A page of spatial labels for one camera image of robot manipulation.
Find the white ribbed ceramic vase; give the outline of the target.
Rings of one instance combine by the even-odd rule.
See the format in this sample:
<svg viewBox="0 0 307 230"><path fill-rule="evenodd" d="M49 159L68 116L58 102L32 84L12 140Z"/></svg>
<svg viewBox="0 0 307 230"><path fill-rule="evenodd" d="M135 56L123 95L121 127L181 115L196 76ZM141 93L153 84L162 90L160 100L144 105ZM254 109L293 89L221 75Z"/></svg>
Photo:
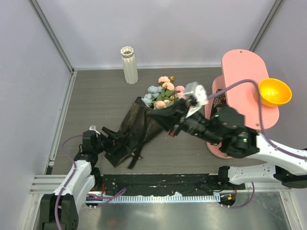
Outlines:
<svg viewBox="0 0 307 230"><path fill-rule="evenodd" d="M138 72L134 49L130 46L123 47L120 51L125 80L128 84L135 84L138 81Z"/></svg>

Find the orange plastic bowl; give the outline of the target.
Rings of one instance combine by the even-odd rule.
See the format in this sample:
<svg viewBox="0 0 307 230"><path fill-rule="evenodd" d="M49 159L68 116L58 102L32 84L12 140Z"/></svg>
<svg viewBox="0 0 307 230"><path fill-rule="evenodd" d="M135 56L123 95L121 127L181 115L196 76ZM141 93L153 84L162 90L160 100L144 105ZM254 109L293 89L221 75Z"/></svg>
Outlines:
<svg viewBox="0 0 307 230"><path fill-rule="evenodd" d="M291 101L291 88L279 79L267 78L258 83L261 103L268 107L284 105Z"/></svg>

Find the black floral patterned box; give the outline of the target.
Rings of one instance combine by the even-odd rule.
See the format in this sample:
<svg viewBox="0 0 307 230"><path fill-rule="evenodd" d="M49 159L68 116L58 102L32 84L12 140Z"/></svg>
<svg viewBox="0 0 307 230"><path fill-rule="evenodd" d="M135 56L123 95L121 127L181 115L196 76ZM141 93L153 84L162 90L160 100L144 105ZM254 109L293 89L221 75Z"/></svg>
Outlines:
<svg viewBox="0 0 307 230"><path fill-rule="evenodd" d="M222 93L222 94L214 97L210 117L214 116L223 107L227 107L227 101L226 101L225 93Z"/></svg>

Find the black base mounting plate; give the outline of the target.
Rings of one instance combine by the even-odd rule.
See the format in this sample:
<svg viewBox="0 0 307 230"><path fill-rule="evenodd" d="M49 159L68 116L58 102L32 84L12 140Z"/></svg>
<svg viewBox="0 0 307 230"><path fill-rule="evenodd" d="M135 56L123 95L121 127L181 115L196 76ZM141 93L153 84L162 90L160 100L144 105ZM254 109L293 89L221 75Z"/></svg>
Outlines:
<svg viewBox="0 0 307 230"><path fill-rule="evenodd" d="M205 196L226 190L245 190L245 185L222 182L217 175L188 174L104 174L95 183L96 191L104 188L107 196L126 189L125 196Z"/></svg>

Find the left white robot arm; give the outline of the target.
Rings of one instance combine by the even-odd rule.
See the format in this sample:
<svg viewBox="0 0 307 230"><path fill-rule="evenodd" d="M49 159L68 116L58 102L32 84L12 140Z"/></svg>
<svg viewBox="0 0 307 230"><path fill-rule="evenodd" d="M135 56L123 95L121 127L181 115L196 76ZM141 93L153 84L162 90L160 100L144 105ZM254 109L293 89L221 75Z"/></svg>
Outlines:
<svg viewBox="0 0 307 230"><path fill-rule="evenodd" d="M101 207L123 195L123 188L112 197L93 195L102 185L102 176L95 166L98 155L114 150L124 139L124 135L105 127L98 132L94 126L83 132L82 143L74 158L70 158L72 168L64 181L51 194L44 194L40 200L39 229L75 230L78 228L79 211L86 198L101 200Z"/></svg>

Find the artificial flower bouquet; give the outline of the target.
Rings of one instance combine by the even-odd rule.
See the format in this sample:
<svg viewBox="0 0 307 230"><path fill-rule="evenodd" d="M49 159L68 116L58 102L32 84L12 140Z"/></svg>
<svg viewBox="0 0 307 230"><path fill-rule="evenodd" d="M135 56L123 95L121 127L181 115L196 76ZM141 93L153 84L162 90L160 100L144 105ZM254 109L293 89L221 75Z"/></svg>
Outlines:
<svg viewBox="0 0 307 230"><path fill-rule="evenodd" d="M184 98L185 87L182 85L175 86L174 80L174 76L161 76L158 79L158 86L148 87L147 94L141 97L142 102L152 109L159 110Z"/></svg>

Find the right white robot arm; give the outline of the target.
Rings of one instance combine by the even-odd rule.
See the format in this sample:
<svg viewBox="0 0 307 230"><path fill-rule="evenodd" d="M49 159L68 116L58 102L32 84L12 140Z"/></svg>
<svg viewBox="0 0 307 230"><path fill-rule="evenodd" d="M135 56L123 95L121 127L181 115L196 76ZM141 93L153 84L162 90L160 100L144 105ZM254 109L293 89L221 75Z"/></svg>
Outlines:
<svg viewBox="0 0 307 230"><path fill-rule="evenodd" d="M258 131L245 126L245 118L231 107L223 107L210 119L200 112L188 115L189 106L179 100L170 107L175 113L169 134L184 131L211 145L232 158L251 158L263 161L248 167L222 166L217 185L228 189L233 184L279 181L285 187L302 189L307 186L306 150L297 150L267 141Z"/></svg>

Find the pink tiered shelf stand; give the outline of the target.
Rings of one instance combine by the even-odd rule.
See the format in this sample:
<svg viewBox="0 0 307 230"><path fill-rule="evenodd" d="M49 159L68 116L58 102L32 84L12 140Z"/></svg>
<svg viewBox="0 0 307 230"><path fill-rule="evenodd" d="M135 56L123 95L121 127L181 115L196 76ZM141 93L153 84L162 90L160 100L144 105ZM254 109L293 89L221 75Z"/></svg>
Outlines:
<svg viewBox="0 0 307 230"><path fill-rule="evenodd" d="M212 84L212 93L223 93L222 90L241 80L253 80L259 83L269 77L266 65L260 56L243 49L227 52L222 58L222 75ZM213 99L205 105L205 117L215 118L219 115L230 115L232 118L238 112L238 121L244 121L245 126L258 132L261 128L273 127L279 119L278 107L268 107L259 103L255 85L242 83L225 92L227 107L220 109L210 117Z"/></svg>

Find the black ribbon gold lettering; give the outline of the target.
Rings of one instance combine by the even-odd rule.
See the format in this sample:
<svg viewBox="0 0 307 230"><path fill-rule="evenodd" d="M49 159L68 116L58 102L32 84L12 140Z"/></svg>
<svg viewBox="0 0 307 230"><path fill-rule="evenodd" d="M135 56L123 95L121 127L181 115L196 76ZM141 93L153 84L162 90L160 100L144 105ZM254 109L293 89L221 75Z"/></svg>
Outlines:
<svg viewBox="0 0 307 230"><path fill-rule="evenodd" d="M148 119L154 120L165 131L169 132L170 128L176 122L175 109L176 109L176 103L164 109L152 110L144 115L143 130L141 132L140 138L138 139L137 146L134 151L134 156L130 164L128 165L128 169L133 169L139 157L141 156L141 151L143 149L143 146L145 145L144 140L148 129L148 124L147 124Z"/></svg>

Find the black wrapping paper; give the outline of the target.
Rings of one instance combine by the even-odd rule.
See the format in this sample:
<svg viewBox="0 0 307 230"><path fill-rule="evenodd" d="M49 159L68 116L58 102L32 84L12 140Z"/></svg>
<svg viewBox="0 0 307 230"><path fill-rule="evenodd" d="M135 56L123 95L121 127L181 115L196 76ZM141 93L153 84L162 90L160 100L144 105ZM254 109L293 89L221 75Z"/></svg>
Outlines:
<svg viewBox="0 0 307 230"><path fill-rule="evenodd" d="M117 167L128 157L134 156L134 151L136 149L138 139L140 138L141 132L143 130L144 115L152 110L154 109L146 106L142 102L140 97L138 97L132 104L118 129L119 132L126 134L126 138L122 141L113 141L113 144L118 143L125 145L127 151L126 154L110 156L105 152L105 158L112 164L113 167ZM157 124L152 119L148 119L147 124L148 129L144 140L145 145L152 141L162 131L165 131L159 124Z"/></svg>

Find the aluminium frame rail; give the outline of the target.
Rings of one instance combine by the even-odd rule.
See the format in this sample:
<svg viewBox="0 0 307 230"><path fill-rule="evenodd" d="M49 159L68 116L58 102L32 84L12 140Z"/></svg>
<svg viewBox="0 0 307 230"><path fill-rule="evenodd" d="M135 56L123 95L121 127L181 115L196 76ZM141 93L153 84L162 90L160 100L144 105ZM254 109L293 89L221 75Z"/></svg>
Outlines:
<svg viewBox="0 0 307 230"><path fill-rule="evenodd" d="M51 194L61 184L65 175L36 175L30 188L31 194ZM281 183L254 182L256 192L291 191ZM113 196L126 188L126 196L166 196L178 192L184 196L208 195L214 191L252 190L250 182L234 185L221 182L217 175L207 173L192 174L104 174L98 177L98 182L90 186L93 192L101 192Z"/></svg>

